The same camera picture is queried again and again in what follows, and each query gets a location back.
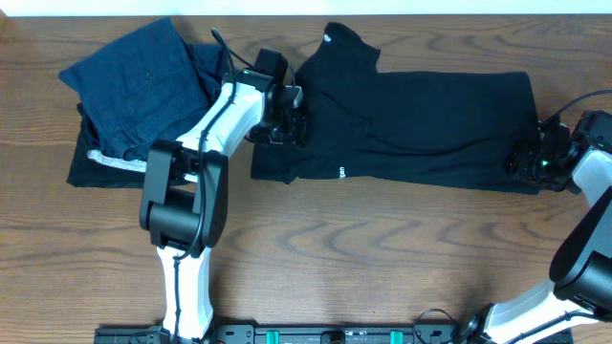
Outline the black polo shirt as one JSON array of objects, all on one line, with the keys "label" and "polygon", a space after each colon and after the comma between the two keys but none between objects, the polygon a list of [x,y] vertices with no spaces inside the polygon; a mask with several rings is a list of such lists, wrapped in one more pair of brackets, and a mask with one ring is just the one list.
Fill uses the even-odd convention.
[{"label": "black polo shirt", "polygon": [[304,145],[256,145],[251,176],[283,183],[374,177],[537,193],[505,167],[518,144],[539,138],[527,74],[381,73],[380,54],[347,26],[329,23],[296,74]]}]

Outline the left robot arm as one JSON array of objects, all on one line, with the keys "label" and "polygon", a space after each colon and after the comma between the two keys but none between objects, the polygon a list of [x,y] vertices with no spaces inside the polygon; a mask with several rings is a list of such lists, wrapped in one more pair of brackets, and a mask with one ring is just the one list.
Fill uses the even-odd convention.
[{"label": "left robot arm", "polygon": [[201,343],[213,319],[209,261],[228,215],[229,161],[243,140],[295,149],[304,143],[302,89],[287,59],[262,49],[224,76],[221,94],[175,140],[155,140],[145,168],[140,225],[162,262],[166,313],[149,343]]}]

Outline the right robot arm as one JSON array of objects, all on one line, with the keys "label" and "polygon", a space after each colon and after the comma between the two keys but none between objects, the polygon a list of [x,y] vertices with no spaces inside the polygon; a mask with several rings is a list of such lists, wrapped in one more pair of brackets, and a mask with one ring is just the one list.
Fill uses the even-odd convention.
[{"label": "right robot arm", "polygon": [[538,129],[540,142],[516,146],[508,172],[542,189],[581,194],[589,209],[548,277],[474,315],[456,343],[570,343],[572,328],[611,320],[611,116],[587,111],[574,129],[552,116]]}]

